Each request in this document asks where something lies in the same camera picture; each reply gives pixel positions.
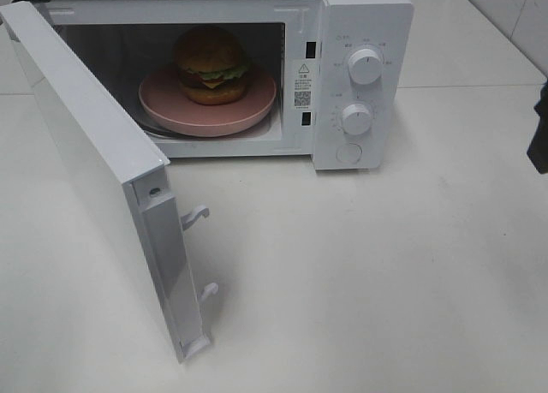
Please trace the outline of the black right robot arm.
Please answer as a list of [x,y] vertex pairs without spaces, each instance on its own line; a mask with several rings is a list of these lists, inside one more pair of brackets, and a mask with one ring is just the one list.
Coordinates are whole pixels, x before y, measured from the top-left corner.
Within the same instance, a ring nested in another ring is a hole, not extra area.
[[533,107],[539,117],[538,126],[527,149],[527,157],[534,168],[544,175],[548,172],[548,83],[539,93],[539,101]]

